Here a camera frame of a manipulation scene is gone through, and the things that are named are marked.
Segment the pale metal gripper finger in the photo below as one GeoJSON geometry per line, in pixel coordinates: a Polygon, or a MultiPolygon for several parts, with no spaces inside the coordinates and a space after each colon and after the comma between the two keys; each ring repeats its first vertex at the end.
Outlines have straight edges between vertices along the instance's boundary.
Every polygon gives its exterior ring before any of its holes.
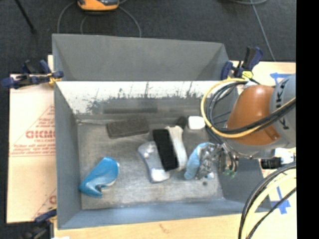
{"type": "Polygon", "coordinates": [[[218,146],[209,144],[202,148],[200,152],[200,161],[203,163],[205,161],[215,162],[219,156],[220,149],[218,146]]]}
{"type": "Polygon", "coordinates": [[[198,171],[198,179],[215,179],[217,174],[217,167],[214,163],[204,163],[200,166],[198,171]]]}

